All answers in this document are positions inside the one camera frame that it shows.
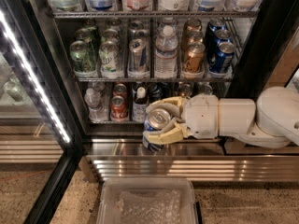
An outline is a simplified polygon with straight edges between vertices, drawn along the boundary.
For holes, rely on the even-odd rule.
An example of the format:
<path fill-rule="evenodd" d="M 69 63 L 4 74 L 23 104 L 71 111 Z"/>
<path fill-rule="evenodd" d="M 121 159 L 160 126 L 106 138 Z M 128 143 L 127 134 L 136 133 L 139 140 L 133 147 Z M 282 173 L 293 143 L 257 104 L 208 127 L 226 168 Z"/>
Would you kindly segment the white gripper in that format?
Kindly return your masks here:
<path fill-rule="evenodd" d="M 189 136 L 213 139 L 218 136 L 218 102 L 215 95 L 196 95 L 191 99 L 175 96 L 153 102 L 146 108 L 147 114 L 161 108 L 175 118 L 160 131 L 144 131 L 143 136 L 156 145 L 173 144 Z"/>

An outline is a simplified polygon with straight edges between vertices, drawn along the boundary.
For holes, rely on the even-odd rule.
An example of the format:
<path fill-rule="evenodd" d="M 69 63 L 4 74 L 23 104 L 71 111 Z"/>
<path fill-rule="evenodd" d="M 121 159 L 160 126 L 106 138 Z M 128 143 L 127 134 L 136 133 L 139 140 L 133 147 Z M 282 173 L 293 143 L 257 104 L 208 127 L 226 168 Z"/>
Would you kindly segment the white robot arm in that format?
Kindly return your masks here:
<path fill-rule="evenodd" d="M 192 98 L 165 98 L 150 104 L 168 111 L 170 122 L 159 131 L 144 131 L 156 145 L 196 139 L 233 137 L 257 147 L 281 148 L 299 145 L 299 93 L 284 87 L 268 88 L 255 100 L 219 98 L 198 94 Z"/>

